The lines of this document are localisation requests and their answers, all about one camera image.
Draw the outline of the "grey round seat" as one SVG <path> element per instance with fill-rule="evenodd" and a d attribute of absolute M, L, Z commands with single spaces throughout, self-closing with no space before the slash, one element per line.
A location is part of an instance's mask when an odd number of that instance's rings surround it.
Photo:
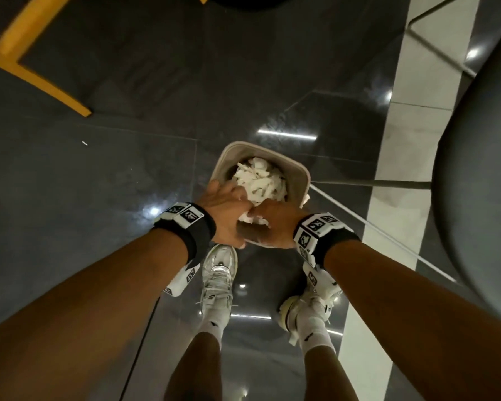
<path fill-rule="evenodd" d="M 501 317 L 501 40 L 439 141 L 431 191 L 449 260 Z"/>

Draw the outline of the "person's right hand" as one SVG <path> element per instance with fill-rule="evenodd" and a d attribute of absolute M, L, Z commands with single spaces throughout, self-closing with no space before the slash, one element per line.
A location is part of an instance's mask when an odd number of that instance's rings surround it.
<path fill-rule="evenodd" d="M 308 211 L 292 203 L 281 202 L 281 209 L 272 220 L 266 220 L 267 229 L 259 232 L 255 241 L 277 249 L 293 249 L 298 224 L 309 216 Z"/>

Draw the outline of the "thin metal frame rods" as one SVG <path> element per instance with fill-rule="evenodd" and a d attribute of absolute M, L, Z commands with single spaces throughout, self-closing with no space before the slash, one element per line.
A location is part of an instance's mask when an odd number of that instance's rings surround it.
<path fill-rule="evenodd" d="M 404 30 L 403 30 L 403 35 L 410 37 L 411 39 L 415 40 L 418 44 L 422 45 L 426 50 L 429 52 L 433 53 L 435 56 L 437 56 L 440 60 L 444 61 L 447 65 L 450 67 L 454 68 L 455 71 L 460 72 L 461 74 L 464 74 L 466 77 L 468 77 L 471 80 L 474 80 L 475 77 L 477 76 L 477 73 L 474 72 L 470 67 L 468 67 L 463 61 L 457 60 L 454 57 L 452 57 L 450 54 L 444 52 L 442 49 L 438 48 L 435 44 L 431 43 L 428 41 L 426 38 L 424 38 L 422 35 L 417 33 L 413 26 L 421 21 L 422 19 L 427 18 L 428 16 L 436 13 L 437 11 L 440 11 L 441 9 L 445 8 L 446 6 L 456 2 L 457 0 L 442 0 L 440 3 L 434 5 L 433 7 L 429 8 L 425 12 L 422 12 L 421 14 L 413 17 L 410 21 L 407 22 Z M 357 186 L 357 187 L 371 187 L 371 188 L 396 188 L 396 189 L 412 189 L 412 190 L 430 190 L 432 187 L 432 182 L 431 181 L 389 181 L 389 180 L 372 180 L 372 181 L 364 181 L 364 180 L 340 180 L 340 181 L 316 181 L 318 184 L 336 184 L 336 185 L 352 185 L 352 186 Z M 383 231 L 373 223 L 367 221 L 366 219 L 362 218 L 360 215 L 356 214 L 353 212 L 351 209 L 348 209 L 345 205 L 341 204 L 337 200 L 333 199 L 330 195 L 327 195 L 323 190 L 320 188 L 316 187 L 314 183 L 311 183 L 310 188 L 326 198 L 329 202 L 333 203 L 340 209 L 343 209 L 346 211 L 348 214 L 354 216 L 357 220 L 363 222 L 366 226 L 370 227 L 371 229 L 374 229 L 377 233 L 385 237 L 388 241 L 392 242 L 394 245 L 402 249 L 404 252 L 407 252 L 408 254 L 415 256 L 416 259 L 423 264 L 425 264 L 428 268 L 432 269 L 434 272 L 438 273 L 448 281 L 452 283 L 457 283 L 457 280 L 454 279 L 452 276 L 449 274 L 445 273 L 443 270 L 439 269 L 436 267 L 433 263 L 429 262 L 419 254 L 414 253 L 413 250 L 409 249 L 407 246 L 405 246 L 403 243 L 389 235 L 387 232 Z"/>

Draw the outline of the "beige plastic waste bin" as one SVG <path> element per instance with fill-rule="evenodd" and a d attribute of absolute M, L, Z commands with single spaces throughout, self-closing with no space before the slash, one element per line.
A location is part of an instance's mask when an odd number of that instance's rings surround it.
<path fill-rule="evenodd" d="M 219 180 L 221 183 L 232 181 L 237 163 L 244 163 L 254 157 L 265 159 L 281 170 L 287 183 L 286 202 L 302 208 L 307 202 L 311 182 L 307 167 L 286 155 L 258 145 L 245 141 L 236 141 L 227 145 L 220 154 L 211 179 Z"/>

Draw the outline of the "person's left forearm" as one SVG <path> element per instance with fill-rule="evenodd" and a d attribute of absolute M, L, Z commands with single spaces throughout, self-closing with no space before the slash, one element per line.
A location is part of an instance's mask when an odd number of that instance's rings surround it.
<path fill-rule="evenodd" d="M 0 323 L 0 401 L 84 399 L 187 259 L 151 230 Z"/>

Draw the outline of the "person's leg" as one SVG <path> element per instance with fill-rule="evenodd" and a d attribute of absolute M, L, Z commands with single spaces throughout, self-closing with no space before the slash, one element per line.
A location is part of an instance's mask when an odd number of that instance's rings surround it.
<path fill-rule="evenodd" d="M 304 401 L 359 401 L 335 351 L 316 346 L 304 356 L 306 393 Z"/>
<path fill-rule="evenodd" d="M 220 343 L 198 333 L 178 362 L 163 401 L 222 401 Z"/>

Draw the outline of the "white sneaker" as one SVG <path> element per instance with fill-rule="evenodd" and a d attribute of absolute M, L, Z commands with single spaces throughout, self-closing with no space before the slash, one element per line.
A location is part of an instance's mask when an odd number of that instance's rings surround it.
<path fill-rule="evenodd" d="M 318 330 L 327 331 L 335 298 L 323 298 L 310 284 L 300 295 L 290 296 L 280 305 L 277 322 L 291 336 L 290 341 L 305 341 L 308 321 L 317 322 Z"/>
<path fill-rule="evenodd" d="M 227 322 L 233 304 L 233 284 L 238 271 L 238 254 L 229 245 L 217 244 L 202 263 L 201 315 L 214 313 Z"/>

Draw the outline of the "person's right forearm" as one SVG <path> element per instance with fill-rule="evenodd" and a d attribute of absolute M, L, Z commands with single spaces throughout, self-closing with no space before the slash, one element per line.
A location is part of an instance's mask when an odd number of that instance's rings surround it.
<path fill-rule="evenodd" d="M 360 241 L 324 268 L 426 401 L 501 401 L 501 320 Z"/>

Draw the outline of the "person's left hand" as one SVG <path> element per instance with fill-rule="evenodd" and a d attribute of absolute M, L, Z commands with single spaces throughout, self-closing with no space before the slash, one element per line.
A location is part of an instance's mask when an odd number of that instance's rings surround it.
<path fill-rule="evenodd" d="M 212 242 L 229 245 L 236 249 L 243 249 L 246 246 L 244 238 L 237 230 L 237 223 L 241 215 L 254 207 L 253 203 L 238 201 L 210 203 L 210 182 L 197 203 L 212 217 L 215 223 L 216 231 Z"/>

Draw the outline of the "yellow wooden chair frame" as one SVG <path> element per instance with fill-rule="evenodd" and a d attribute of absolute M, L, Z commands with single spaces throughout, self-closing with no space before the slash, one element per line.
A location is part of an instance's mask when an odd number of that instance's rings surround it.
<path fill-rule="evenodd" d="M 92 111 L 49 80 L 20 64 L 21 58 L 69 0 L 30 0 L 0 36 L 0 69 L 60 101 L 83 117 Z"/>

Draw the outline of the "white sock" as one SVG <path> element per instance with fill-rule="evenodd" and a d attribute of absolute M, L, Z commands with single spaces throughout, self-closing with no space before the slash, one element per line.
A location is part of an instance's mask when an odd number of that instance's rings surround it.
<path fill-rule="evenodd" d="M 223 332 L 229 323 L 232 306 L 225 303 L 203 307 L 201 310 L 202 320 L 199 325 L 198 334 L 207 333 L 214 337 L 219 349 L 222 349 Z"/>
<path fill-rule="evenodd" d="M 300 302 L 295 317 L 295 329 L 304 357 L 312 350 L 321 349 L 337 361 L 337 354 L 332 343 L 326 322 L 330 316 L 330 307 L 320 302 Z"/>

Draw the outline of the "crumpled white paper waste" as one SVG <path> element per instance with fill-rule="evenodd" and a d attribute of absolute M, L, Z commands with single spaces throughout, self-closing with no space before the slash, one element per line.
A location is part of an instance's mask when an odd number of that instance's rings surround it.
<path fill-rule="evenodd" d="M 267 199 L 286 202 L 286 178 L 279 168 L 265 159 L 254 157 L 244 163 L 238 162 L 232 181 L 245 189 L 248 200 L 255 207 Z"/>

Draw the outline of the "black wristband with marker blocks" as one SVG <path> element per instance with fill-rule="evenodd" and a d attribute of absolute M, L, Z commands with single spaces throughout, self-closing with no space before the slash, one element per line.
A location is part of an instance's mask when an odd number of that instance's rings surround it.
<path fill-rule="evenodd" d="M 153 228 L 172 232 L 183 240 L 187 248 L 185 266 L 164 289 L 166 294 L 178 297 L 198 274 L 216 232 L 214 220 L 197 204 L 177 202 L 160 214 Z"/>
<path fill-rule="evenodd" d="M 311 214 L 296 226 L 293 236 L 297 252 L 303 258 L 303 272 L 309 285 L 327 302 L 334 302 L 342 290 L 325 269 L 325 255 L 344 241 L 361 241 L 359 236 L 330 213 Z"/>

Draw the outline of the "person's left leg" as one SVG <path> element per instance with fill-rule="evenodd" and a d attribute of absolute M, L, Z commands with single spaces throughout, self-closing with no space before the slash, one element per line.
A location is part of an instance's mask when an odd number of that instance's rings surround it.
<path fill-rule="evenodd" d="M 163 401 L 222 401 L 220 343 L 198 333 L 178 362 Z"/>

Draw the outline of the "person's right leg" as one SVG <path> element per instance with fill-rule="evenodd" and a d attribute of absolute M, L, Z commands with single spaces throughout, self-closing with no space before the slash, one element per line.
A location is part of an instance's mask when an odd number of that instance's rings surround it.
<path fill-rule="evenodd" d="M 359 401 L 335 351 L 316 346 L 304 356 L 306 393 L 304 401 Z"/>

